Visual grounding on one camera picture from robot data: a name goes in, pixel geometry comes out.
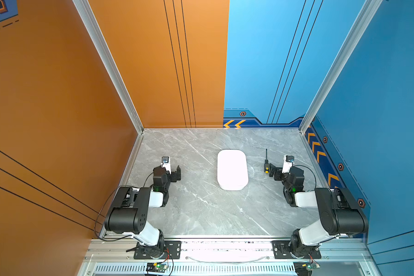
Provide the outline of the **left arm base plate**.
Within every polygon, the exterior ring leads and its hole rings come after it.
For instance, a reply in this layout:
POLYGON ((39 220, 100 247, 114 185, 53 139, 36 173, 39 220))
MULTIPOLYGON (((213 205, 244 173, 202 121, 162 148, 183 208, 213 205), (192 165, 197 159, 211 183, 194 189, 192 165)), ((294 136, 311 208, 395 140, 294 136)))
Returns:
POLYGON ((133 258, 135 260, 159 259, 164 260, 170 254, 170 259, 180 259, 182 242, 179 240, 159 241, 156 246, 142 246, 137 243, 133 258))

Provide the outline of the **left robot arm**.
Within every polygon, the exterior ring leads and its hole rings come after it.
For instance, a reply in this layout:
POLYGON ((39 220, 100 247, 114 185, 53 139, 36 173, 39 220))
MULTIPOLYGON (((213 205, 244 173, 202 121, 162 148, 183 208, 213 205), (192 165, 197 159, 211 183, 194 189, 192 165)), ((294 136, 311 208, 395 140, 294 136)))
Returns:
POLYGON ((147 250, 164 250, 161 230, 148 221, 150 208, 165 207, 169 200, 170 185, 181 180, 181 168, 175 171, 161 165, 153 169, 153 184, 150 187, 123 186, 118 189, 108 209, 104 227, 107 231, 136 239, 139 246, 147 250))

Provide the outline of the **black yellow screwdriver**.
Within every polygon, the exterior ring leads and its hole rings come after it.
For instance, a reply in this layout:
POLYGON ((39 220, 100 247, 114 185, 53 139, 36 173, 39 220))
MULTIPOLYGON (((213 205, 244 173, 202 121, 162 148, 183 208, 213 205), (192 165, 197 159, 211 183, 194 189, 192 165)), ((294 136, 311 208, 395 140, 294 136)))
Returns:
POLYGON ((267 149, 266 149, 266 158, 265 158, 265 161, 264 161, 264 172, 267 173, 267 174, 270 172, 270 166, 269 166, 268 151, 267 151, 267 149))

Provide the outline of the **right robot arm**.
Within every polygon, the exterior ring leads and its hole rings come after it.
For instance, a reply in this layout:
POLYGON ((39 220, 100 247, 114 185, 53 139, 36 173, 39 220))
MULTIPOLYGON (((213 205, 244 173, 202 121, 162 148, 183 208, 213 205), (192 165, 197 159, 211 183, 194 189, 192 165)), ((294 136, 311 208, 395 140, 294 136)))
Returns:
POLYGON ((304 171, 299 166, 283 167, 266 162, 265 172, 275 181, 282 182, 286 202, 295 208, 316 208, 319 219, 311 225, 295 230, 289 247, 294 254, 318 248, 322 243, 341 236, 357 235, 368 231, 368 220, 346 188, 315 187, 304 190, 304 171))

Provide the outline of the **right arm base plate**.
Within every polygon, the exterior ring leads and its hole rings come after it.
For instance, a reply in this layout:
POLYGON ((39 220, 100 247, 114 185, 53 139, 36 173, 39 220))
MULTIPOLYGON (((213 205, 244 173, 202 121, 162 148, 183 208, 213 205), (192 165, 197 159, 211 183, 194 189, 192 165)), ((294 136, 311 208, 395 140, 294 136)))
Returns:
POLYGON ((271 242, 275 259, 321 259, 322 255, 317 246, 305 246, 298 242, 294 245, 289 240, 274 240, 271 242))

